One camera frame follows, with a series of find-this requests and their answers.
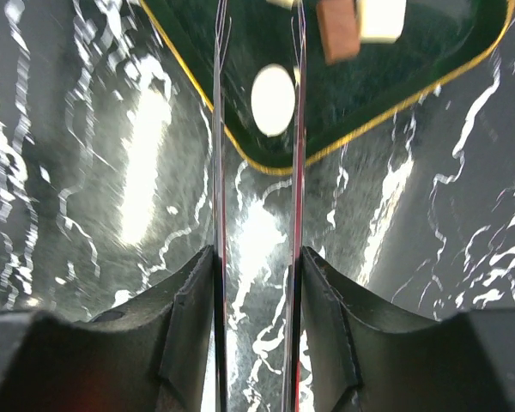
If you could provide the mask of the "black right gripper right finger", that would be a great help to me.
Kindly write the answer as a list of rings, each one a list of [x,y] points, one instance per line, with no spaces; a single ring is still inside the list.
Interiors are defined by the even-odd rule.
[[[434,321],[301,253],[318,411],[515,411],[515,309]]]

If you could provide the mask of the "brown square chocolate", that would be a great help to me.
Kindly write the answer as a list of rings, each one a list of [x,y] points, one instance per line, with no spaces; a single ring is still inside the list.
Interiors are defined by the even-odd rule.
[[[320,0],[318,27],[328,65],[354,58],[360,51],[359,23],[353,0]]]

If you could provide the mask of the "white oval chocolate front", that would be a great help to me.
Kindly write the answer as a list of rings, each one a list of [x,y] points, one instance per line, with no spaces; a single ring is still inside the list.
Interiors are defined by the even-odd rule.
[[[295,109],[295,89],[288,71],[279,64],[263,67],[251,88],[251,113],[266,137],[280,136],[290,125]]]

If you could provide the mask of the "metal tweezers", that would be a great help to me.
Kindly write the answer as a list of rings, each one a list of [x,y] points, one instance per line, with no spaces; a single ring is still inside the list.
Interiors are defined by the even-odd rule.
[[[296,411],[300,389],[300,303],[305,137],[306,19],[290,16],[294,84],[294,167],[289,179],[244,158],[230,173],[226,67],[232,55],[228,2],[216,8],[212,132],[214,153],[214,332],[217,409]]]

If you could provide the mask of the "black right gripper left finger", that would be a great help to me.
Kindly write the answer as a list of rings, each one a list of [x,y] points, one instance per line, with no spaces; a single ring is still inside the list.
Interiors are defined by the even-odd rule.
[[[197,411],[213,250],[88,322],[0,312],[0,411]]]

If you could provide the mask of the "white square chocolate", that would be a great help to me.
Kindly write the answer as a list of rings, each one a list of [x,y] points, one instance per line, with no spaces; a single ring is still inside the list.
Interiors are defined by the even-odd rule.
[[[394,43],[402,34],[406,0],[359,0],[356,17],[362,43]]]

